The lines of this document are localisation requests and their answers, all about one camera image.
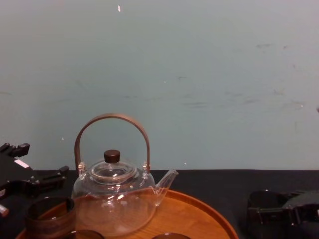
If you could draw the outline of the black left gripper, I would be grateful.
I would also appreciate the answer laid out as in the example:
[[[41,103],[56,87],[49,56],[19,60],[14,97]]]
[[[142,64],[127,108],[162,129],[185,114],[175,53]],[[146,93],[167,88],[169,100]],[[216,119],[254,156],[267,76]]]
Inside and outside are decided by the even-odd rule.
[[[5,143],[0,147],[0,186],[6,187],[12,183],[27,183],[32,185],[34,193],[46,193],[62,188],[67,179],[69,167],[63,166],[57,170],[45,173],[35,171],[22,160],[28,154],[28,143],[18,146]]]

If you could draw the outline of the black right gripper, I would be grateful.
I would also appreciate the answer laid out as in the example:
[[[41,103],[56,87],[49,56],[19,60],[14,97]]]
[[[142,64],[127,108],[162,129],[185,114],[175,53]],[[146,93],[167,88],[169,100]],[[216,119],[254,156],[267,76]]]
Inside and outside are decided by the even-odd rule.
[[[306,191],[294,195],[287,200],[286,208],[287,209],[249,207],[249,220],[258,222],[260,224],[318,223],[319,192]]]

